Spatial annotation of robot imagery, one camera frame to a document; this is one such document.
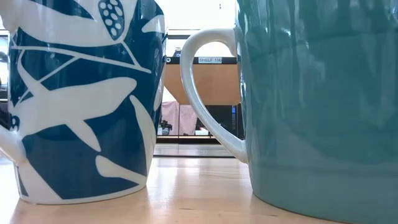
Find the mug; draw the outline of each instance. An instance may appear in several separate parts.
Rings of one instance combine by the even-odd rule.
[[[154,0],[1,1],[10,32],[11,131],[21,199],[106,200],[146,186],[165,67]]]
[[[185,92],[210,132],[249,164],[260,199],[327,220],[396,222],[397,7],[397,0],[237,0],[232,29],[186,41]],[[192,60],[209,42],[237,57],[244,141],[210,116],[195,88]]]

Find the teal mug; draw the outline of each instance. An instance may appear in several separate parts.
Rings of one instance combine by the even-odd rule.
[[[397,7],[237,0],[233,29],[187,40],[185,92],[210,132],[248,163],[257,197],[338,222],[398,220]],[[193,57],[209,42],[237,56],[244,141],[210,116],[195,88]]]

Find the shelf label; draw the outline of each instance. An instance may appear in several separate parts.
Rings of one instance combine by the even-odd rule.
[[[199,57],[199,63],[223,63],[222,57]]]

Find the table surface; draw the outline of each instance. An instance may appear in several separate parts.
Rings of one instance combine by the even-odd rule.
[[[236,159],[155,158],[147,187],[112,200],[33,205],[19,200],[14,168],[0,159],[0,223],[333,223],[268,205]]]

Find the white mug handle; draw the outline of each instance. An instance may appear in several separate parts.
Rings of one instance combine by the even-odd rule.
[[[232,55],[236,56],[234,29],[207,29],[191,35],[184,44],[181,56],[181,78],[185,93],[200,121],[209,129],[217,140],[243,163],[248,163],[246,144],[229,131],[225,130],[208,112],[203,104],[193,79],[193,58],[197,50],[210,42],[225,44]]]

